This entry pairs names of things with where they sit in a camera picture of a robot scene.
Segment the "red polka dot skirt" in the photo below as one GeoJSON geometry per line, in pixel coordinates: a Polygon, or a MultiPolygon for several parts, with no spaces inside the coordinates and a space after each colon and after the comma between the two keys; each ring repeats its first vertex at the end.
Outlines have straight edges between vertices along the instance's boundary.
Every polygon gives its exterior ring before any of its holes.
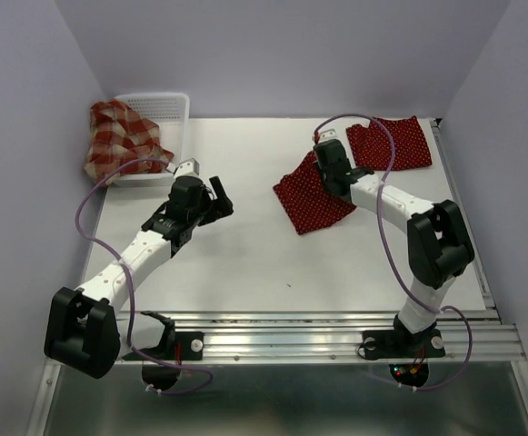
{"type": "MultiPolygon", "coordinates": [[[[406,171],[429,167],[433,164],[428,143],[418,118],[386,120],[378,118],[394,141],[393,171],[406,171]]],[[[355,164],[385,171],[391,161],[392,149],[385,132],[374,122],[367,127],[354,124],[346,130],[355,164]]]]}
{"type": "Polygon", "coordinates": [[[301,163],[273,187],[298,235],[329,228],[350,215],[355,207],[329,194],[309,152],[301,163]]]}

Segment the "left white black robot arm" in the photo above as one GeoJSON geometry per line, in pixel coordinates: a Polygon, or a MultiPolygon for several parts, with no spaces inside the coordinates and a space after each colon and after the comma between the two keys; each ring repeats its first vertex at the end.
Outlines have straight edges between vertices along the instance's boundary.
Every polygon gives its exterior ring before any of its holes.
{"type": "Polygon", "coordinates": [[[45,356],[99,379],[120,358],[133,353],[134,338],[153,358],[178,358],[174,321],[145,311],[139,322],[116,316],[156,269],[190,242],[196,227],[232,215],[234,207],[216,176],[204,183],[183,175],[174,180],[168,200],[146,220],[122,253],[95,277],[75,289],[61,288],[51,302],[45,356]]]}

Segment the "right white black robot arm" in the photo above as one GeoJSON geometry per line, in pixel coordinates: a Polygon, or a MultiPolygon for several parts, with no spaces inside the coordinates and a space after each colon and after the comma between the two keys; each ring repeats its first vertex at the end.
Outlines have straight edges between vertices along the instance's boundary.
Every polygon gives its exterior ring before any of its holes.
{"type": "Polygon", "coordinates": [[[423,332],[435,323],[455,279],[474,260],[462,212],[451,200],[433,203],[384,183],[369,168],[353,168],[338,140],[316,144],[314,155],[331,196],[374,213],[382,238],[385,222],[406,236],[413,280],[397,315],[402,326],[392,330],[391,344],[397,352],[411,354],[423,345],[423,332]]]}

